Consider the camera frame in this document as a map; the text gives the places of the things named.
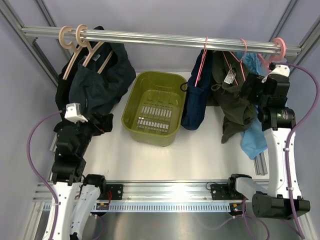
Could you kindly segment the thin pink wire hanger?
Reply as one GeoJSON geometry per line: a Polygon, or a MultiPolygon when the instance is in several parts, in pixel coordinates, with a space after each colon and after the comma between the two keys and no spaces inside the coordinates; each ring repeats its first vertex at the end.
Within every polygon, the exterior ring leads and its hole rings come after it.
{"type": "Polygon", "coordinates": [[[205,60],[206,60],[206,56],[207,56],[207,45],[208,45],[208,37],[206,37],[206,39],[205,39],[203,53],[202,53],[202,56],[201,56],[201,62],[200,62],[200,66],[199,66],[199,69],[198,69],[198,73],[197,73],[197,77],[196,77],[196,80],[195,80],[195,84],[194,84],[195,87],[197,87],[198,82],[200,81],[200,78],[201,78],[203,66],[205,64],[205,60]]]}

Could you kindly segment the navy blue shorts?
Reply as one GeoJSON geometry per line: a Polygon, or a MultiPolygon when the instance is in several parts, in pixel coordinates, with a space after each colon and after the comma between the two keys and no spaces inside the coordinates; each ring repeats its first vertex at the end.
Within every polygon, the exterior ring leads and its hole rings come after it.
{"type": "Polygon", "coordinates": [[[203,50],[198,55],[191,76],[187,81],[186,98],[181,118],[181,126],[189,131],[199,128],[205,118],[207,100],[211,90],[213,51],[208,50],[197,81],[197,75],[202,61],[203,50]]]}

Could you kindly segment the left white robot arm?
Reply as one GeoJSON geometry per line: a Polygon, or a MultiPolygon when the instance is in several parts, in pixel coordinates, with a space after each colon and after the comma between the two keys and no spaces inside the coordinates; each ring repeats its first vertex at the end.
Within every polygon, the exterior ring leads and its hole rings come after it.
{"type": "Polygon", "coordinates": [[[112,130],[113,115],[103,122],[80,113],[66,112],[64,118],[71,124],[57,133],[54,164],[52,166],[52,203],[44,240],[80,240],[96,200],[112,198],[103,175],[82,177],[86,166],[85,152],[95,135],[112,130]]]}

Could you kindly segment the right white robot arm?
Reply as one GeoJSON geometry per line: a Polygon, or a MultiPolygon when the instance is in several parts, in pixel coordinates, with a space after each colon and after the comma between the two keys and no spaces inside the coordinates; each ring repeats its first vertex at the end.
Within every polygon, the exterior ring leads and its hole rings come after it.
{"type": "Polygon", "coordinates": [[[295,112],[286,106],[289,77],[271,73],[263,77],[250,73],[238,95],[258,106],[258,120],[267,142],[269,183],[267,189],[246,174],[232,174],[226,192],[233,199],[247,198],[256,217],[292,220],[310,211],[304,200],[295,171],[295,112]]]}

